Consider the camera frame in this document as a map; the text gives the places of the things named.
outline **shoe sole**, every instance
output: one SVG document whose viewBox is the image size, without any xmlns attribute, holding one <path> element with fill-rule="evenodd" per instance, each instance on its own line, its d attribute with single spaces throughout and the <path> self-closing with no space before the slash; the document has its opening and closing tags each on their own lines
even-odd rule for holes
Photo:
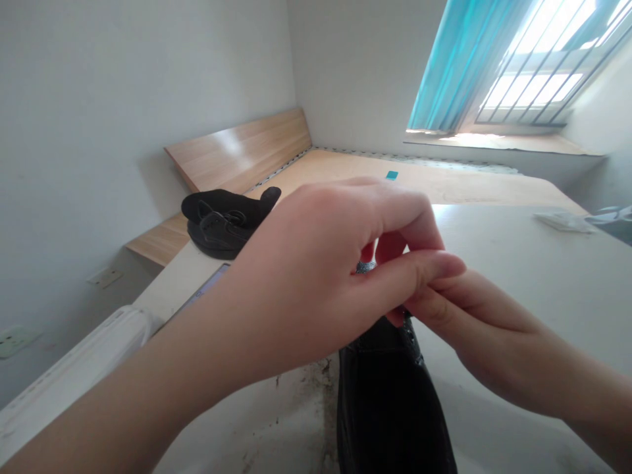
<svg viewBox="0 0 632 474">
<path fill-rule="evenodd" d="M 217 259 L 217 260 L 235 260 L 237 258 L 237 255 L 239 255 L 239 250 L 211 249 L 211 248 L 199 245 L 193 239 L 191 239 L 191 241 L 196 245 L 197 249 L 200 252 L 202 252 L 204 255 L 208 255 L 209 257 Z"/>
</svg>

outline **wooden headboard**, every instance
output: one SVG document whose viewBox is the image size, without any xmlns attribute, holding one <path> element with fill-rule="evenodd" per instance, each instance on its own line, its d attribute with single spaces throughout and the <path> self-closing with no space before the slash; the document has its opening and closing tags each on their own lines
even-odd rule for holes
<svg viewBox="0 0 632 474">
<path fill-rule="evenodd" d="M 243 194 L 311 147 L 303 109 L 171 145 L 165 151 L 193 192 Z"/>
</svg>

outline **wooden bed frame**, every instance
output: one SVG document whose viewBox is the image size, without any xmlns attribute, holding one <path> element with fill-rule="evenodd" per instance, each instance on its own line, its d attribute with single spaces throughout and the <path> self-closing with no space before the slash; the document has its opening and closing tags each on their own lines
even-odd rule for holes
<svg viewBox="0 0 632 474">
<path fill-rule="evenodd" d="M 305 115 L 294 109 L 165 151 L 191 191 L 224 188 L 243 194 L 310 147 Z M 247 196 L 258 198 L 268 186 L 278 186 L 283 198 L 305 183 L 363 175 L 384 178 L 389 171 L 398 173 L 398 183 L 425 192 L 433 204 L 551 206 L 586 213 L 555 185 L 539 178 L 424 167 L 322 150 L 309 151 Z M 177 214 L 127 248 L 167 266 L 188 240 L 186 218 Z"/>
</svg>

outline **finger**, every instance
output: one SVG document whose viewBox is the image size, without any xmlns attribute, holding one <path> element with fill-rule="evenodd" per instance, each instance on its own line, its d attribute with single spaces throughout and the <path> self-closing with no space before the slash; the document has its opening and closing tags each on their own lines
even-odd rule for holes
<svg viewBox="0 0 632 474">
<path fill-rule="evenodd" d="M 542 323 L 511 296 L 478 272 L 436 280 L 430 287 L 482 322 L 508 330 L 535 332 Z"/>
<path fill-rule="evenodd" d="M 365 275 L 354 276 L 346 297 L 366 318 L 376 319 L 397 308 L 428 282 L 454 277 L 464 271 L 463 261 L 451 253 L 413 251 L 379 265 Z"/>
<path fill-rule="evenodd" d="M 410 250 L 443 250 L 428 196 L 389 181 L 365 187 L 363 199 L 374 209 L 372 240 L 399 231 Z"/>
<path fill-rule="evenodd" d="M 417 292 L 405 305 L 413 316 L 457 352 L 480 344 L 491 329 L 429 287 Z"/>
<path fill-rule="evenodd" d="M 404 313 L 397 309 L 393 309 L 386 313 L 386 319 L 390 321 L 390 323 L 395 327 L 402 327 L 404 325 L 404 321 L 406 318 L 404 317 Z"/>
<path fill-rule="evenodd" d="M 399 257 L 406 248 L 406 240 L 399 232 L 387 232 L 377 242 L 375 261 L 378 265 Z"/>
</svg>

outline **electrical outlet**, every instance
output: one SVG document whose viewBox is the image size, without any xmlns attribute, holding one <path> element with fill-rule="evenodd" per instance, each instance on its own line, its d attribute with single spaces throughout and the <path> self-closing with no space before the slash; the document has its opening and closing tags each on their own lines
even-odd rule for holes
<svg viewBox="0 0 632 474">
<path fill-rule="evenodd" d="M 40 332 L 22 326 L 14 326 L 0 332 L 0 359 L 8 359 L 15 355 L 16 352 L 27 347 L 40 334 Z"/>
<path fill-rule="evenodd" d="M 88 283 L 92 283 L 94 286 L 98 286 L 99 288 L 107 288 L 122 276 L 123 272 L 121 271 L 115 269 L 103 269 L 92 278 L 89 278 Z"/>
</svg>

